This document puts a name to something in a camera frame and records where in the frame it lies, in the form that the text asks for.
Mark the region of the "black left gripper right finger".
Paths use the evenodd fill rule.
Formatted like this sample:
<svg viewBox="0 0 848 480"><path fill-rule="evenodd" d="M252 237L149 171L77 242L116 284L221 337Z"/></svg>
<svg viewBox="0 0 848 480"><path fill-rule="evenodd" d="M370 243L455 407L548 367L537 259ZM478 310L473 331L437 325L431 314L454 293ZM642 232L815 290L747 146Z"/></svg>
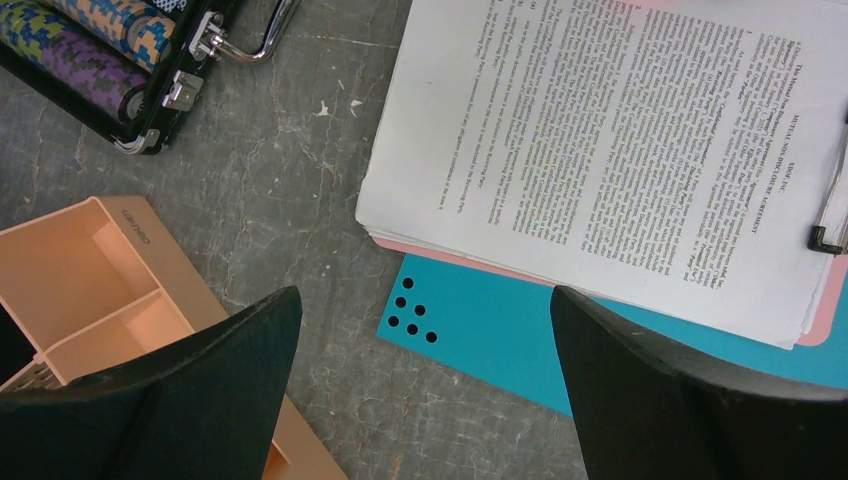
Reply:
<svg viewBox="0 0 848 480"><path fill-rule="evenodd" d="M701 352L554 288L553 337L592 479L843 479L847 393Z"/></svg>

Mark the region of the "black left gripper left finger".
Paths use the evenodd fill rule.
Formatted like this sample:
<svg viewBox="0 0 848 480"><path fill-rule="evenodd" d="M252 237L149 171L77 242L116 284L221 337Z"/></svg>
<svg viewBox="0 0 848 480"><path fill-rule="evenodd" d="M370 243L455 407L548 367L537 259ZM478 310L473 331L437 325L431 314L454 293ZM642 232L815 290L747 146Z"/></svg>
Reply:
<svg viewBox="0 0 848 480"><path fill-rule="evenodd" d="M258 479L302 319L299 290L58 389L1 397L5 479Z"/></svg>

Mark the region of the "peach plastic file organizer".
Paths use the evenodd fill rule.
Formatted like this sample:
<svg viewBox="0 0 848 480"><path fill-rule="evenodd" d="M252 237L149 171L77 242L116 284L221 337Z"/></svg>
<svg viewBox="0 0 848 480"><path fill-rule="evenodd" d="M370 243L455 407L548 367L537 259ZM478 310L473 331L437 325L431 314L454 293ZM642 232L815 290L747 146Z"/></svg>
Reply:
<svg viewBox="0 0 848 480"><path fill-rule="evenodd" d="M1 397L64 387L232 315L144 198L89 198L1 234ZM285 390L258 479L343 475Z"/></svg>

